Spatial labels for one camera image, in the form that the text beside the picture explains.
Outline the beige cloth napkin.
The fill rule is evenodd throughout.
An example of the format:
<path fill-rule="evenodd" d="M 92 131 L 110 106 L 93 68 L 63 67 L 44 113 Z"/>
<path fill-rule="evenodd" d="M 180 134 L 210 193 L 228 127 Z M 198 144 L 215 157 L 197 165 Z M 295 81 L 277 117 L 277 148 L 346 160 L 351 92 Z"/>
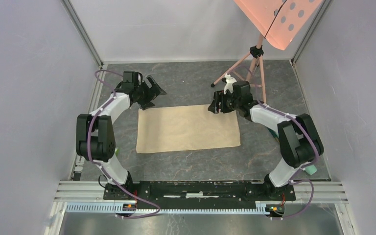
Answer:
<path fill-rule="evenodd" d="M 214 114 L 207 105 L 139 110 L 136 152 L 140 154 L 240 146 L 235 112 Z"/>

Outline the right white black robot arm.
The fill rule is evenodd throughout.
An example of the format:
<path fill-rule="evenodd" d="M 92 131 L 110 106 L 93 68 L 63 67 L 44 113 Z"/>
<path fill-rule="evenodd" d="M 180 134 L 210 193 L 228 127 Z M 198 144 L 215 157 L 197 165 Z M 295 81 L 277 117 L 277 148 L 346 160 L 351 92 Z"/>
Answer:
<path fill-rule="evenodd" d="M 238 112 L 246 120 L 261 124 L 274 131 L 279 140 L 281 160 L 265 177 L 263 194 L 275 200 L 283 193 L 283 186 L 291 184 L 298 170 L 315 164 L 324 152 L 312 117 L 303 113 L 284 113 L 255 100 L 247 81 L 227 83 L 223 90 L 215 91 L 208 111 Z"/>

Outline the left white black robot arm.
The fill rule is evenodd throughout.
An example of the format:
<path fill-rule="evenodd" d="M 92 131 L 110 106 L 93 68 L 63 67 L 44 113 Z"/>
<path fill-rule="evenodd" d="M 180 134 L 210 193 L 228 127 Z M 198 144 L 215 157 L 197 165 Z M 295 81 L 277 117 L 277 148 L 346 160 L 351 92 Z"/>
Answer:
<path fill-rule="evenodd" d="M 122 81 L 110 87 L 108 99 L 94 111 L 80 114 L 76 121 L 76 153 L 96 165 L 107 182 L 116 186 L 121 199 L 134 194 L 131 174 L 116 156 L 116 139 L 113 124 L 134 103 L 142 110 L 154 107 L 153 100 L 166 91 L 149 75 L 137 71 L 124 71 Z"/>

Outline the pink music stand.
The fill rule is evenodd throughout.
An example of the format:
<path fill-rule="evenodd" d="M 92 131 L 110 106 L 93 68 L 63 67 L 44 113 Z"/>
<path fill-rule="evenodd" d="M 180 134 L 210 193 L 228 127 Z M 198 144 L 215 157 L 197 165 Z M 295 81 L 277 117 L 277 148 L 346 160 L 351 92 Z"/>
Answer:
<path fill-rule="evenodd" d="M 263 43 L 267 42 L 279 50 L 285 50 L 300 29 L 320 7 L 322 0 L 236 0 L 236 5 L 259 31 L 255 46 L 216 79 L 211 87 L 233 72 L 245 59 L 252 57 L 246 81 L 250 81 L 256 68 L 260 69 L 263 101 L 267 101 L 263 65 Z"/>

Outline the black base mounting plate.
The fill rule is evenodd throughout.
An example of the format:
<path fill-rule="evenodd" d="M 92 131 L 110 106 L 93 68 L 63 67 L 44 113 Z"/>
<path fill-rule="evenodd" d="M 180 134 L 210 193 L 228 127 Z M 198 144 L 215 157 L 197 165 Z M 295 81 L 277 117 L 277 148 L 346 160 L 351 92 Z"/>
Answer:
<path fill-rule="evenodd" d="M 140 181 L 128 195 L 115 185 L 104 185 L 104 200 L 123 201 L 136 209 L 251 209 L 257 201 L 295 201 L 294 187 L 270 189 L 261 181 Z"/>

